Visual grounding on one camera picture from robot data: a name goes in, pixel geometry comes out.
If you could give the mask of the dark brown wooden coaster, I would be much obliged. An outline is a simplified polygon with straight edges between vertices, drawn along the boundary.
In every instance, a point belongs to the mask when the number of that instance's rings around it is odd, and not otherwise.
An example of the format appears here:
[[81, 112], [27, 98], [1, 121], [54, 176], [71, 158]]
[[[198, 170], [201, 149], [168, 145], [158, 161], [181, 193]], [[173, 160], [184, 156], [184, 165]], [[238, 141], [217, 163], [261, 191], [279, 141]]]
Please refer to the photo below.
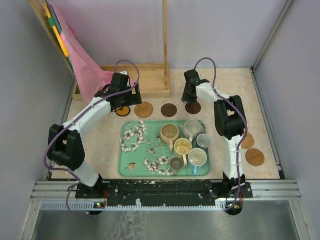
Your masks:
[[197, 115], [201, 112], [202, 106], [200, 103], [187, 103], [185, 105], [185, 110], [191, 115]]

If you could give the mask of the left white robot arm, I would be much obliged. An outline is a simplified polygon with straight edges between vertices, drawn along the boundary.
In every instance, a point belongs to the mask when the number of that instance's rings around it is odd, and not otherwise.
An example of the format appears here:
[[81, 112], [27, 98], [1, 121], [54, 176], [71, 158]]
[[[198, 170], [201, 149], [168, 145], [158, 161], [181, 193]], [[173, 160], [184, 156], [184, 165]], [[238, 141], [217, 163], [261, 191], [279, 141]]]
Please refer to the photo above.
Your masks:
[[98, 91], [88, 106], [76, 117], [49, 129], [44, 160], [51, 160], [60, 171], [69, 172], [97, 199], [103, 195], [102, 177], [86, 162], [83, 140], [89, 131], [116, 109], [142, 103], [138, 82], [132, 83], [126, 71], [115, 72], [111, 82]]

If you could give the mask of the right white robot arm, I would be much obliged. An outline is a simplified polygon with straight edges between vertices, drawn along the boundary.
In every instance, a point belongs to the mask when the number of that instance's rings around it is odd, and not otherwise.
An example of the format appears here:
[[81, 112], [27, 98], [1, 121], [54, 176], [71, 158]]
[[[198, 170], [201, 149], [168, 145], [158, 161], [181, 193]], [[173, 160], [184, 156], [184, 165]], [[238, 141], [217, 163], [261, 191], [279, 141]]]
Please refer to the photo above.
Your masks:
[[186, 71], [184, 78], [183, 102], [196, 104], [202, 99], [213, 106], [215, 128], [223, 137], [226, 150], [223, 192], [227, 197], [235, 198], [246, 184], [241, 150], [248, 125], [242, 99], [238, 95], [221, 93], [207, 79], [201, 79], [195, 69]]

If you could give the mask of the dark reddish wooden coaster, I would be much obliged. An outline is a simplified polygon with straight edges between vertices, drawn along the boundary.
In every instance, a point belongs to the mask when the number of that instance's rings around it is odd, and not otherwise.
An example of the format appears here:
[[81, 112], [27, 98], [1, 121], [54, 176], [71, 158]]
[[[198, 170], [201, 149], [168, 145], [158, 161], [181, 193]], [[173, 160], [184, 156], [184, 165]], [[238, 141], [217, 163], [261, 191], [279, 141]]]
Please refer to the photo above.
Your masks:
[[177, 107], [172, 103], [166, 103], [161, 107], [161, 114], [167, 118], [175, 116], [177, 112]]

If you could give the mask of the woven rattan coaster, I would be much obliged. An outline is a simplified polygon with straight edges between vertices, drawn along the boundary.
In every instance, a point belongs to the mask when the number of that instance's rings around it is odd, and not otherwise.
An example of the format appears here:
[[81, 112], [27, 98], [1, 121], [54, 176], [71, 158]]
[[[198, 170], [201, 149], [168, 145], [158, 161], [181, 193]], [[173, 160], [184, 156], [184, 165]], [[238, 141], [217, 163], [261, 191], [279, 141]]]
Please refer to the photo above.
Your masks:
[[145, 119], [150, 117], [154, 112], [153, 105], [149, 102], [143, 102], [136, 105], [134, 113], [138, 118]]

